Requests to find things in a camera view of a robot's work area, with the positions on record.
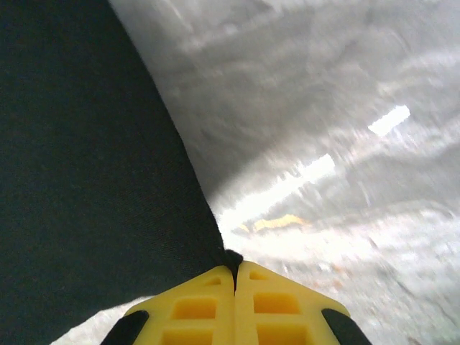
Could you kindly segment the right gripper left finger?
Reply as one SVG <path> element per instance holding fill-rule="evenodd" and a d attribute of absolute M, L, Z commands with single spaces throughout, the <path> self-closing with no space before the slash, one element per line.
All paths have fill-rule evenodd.
<path fill-rule="evenodd" d="M 103 342 L 232 344 L 233 311 L 233 275 L 219 266 L 132 306 Z"/>

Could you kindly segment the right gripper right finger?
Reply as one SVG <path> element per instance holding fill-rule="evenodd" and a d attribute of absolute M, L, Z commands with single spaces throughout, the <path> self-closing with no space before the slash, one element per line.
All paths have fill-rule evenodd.
<path fill-rule="evenodd" d="M 369 344 L 336 300 L 253 262 L 239 265 L 236 344 Z"/>

